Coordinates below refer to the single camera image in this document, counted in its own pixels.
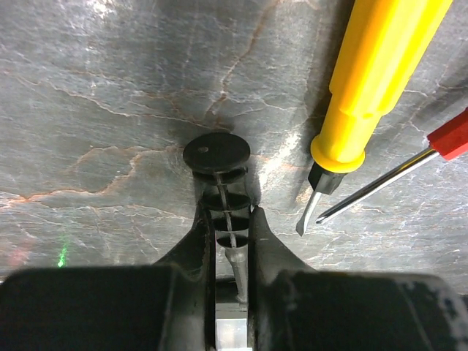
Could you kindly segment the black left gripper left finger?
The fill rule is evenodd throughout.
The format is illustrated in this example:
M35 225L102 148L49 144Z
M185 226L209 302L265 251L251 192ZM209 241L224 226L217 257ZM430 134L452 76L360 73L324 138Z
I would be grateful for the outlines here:
M190 231L150 265L34 268L1 284L3 350L214 350L215 230Z

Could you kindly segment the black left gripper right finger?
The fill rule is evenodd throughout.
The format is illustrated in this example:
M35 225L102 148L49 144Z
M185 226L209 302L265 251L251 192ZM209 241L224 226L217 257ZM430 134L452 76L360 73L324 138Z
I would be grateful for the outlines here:
M317 271L249 218L249 329L255 350L465 350L467 305L441 278Z

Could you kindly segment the blue handled screwdriver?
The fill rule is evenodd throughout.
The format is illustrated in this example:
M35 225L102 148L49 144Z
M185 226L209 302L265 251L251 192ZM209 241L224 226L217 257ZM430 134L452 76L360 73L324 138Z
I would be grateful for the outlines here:
M427 140L429 146L426 149L324 211L315 223L328 222L434 158L442 157L445 161L450 161L465 154L467 152L467 108L435 129L427 136Z

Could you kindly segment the yellow handled screwdriver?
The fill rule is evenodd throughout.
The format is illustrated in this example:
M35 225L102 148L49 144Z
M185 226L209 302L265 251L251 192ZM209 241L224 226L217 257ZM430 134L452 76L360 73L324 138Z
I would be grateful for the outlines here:
M450 1L356 1L332 74L331 100L312 140L312 194L296 225L303 235L322 195L365 160L380 119L392 111L451 6Z

